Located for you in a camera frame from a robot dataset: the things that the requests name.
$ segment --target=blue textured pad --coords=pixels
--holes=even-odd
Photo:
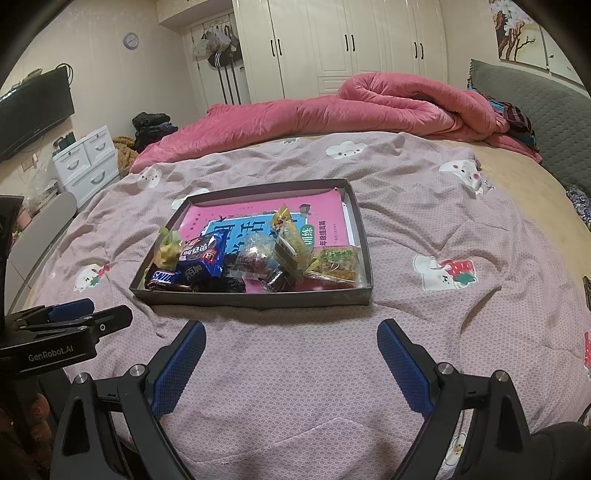
[[[82,299],[56,305],[47,315],[50,322],[71,322],[95,312],[95,304],[91,299]]]
[[[156,420],[177,406],[193,370],[205,350],[205,327],[196,323],[154,383],[152,414]]]
[[[433,412],[429,383],[385,320],[378,326],[378,348],[402,390],[408,406],[412,411],[422,414],[425,419],[428,418]]]

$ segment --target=bolt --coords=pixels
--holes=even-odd
[[[146,367],[143,365],[134,365],[129,369],[129,374],[132,377],[139,377],[140,375],[143,375],[144,372],[146,371]]]
[[[503,372],[503,370],[497,370],[495,372],[495,377],[499,382],[506,382],[509,380],[509,374],[507,372]]]
[[[437,366],[437,369],[443,374],[443,375],[451,375],[453,373],[453,367],[448,364],[448,363],[441,363]]]
[[[88,374],[87,373],[81,373],[76,375],[76,377],[74,378],[74,382],[78,383],[78,384],[82,384],[84,383],[86,380],[88,380]]]

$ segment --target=gray box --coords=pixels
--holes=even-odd
[[[369,305],[371,293],[374,288],[371,260],[365,229],[361,219],[361,212],[350,183],[345,179],[331,180],[302,180],[287,181],[237,189],[219,190],[217,192],[203,193],[189,197],[181,208],[166,224],[169,230],[176,230],[180,226],[185,214],[191,205],[221,205],[227,203],[253,202],[273,198],[286,198],[291,196],[311,195],[337,188],[341,199],[345,202],[349,212],[353,241],[361,248],[360,264],[365,275],[368,287],[343,288],[340,290],[323,291],[295,291],[284,293],[189,293],[176,291],[150,291],[141,285],[144,272],[153,259],[156,244],[161,241],[159,237],[142,265],[136,273],[129,289],[140,300],[148,305],[194,305],[200,307],[248,307],[258,310],[276,308],[299,307],[332,307],[335,305]]]

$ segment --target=white plastic drawer unit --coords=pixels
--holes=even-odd
[[[99,164],[73,182],[66,185],[66,190],[76,197],[78,208],[84,205],[96,192],[107,185],[119,173],[117,169],[117,150],[113,150]]]
[[[70,183],[90,169],[90,162],[82,144],[75,145],[73,148],[56,155],[53,161],[63,184]]]
[[[101,162],[106,155],[115,149],[107,127],[103,127],[87,135],[83,141],[83,145],[91,165]]]

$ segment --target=tv screen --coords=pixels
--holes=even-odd
[[[34,77],[0,97],[0,161],[74,113],[66,67]]]

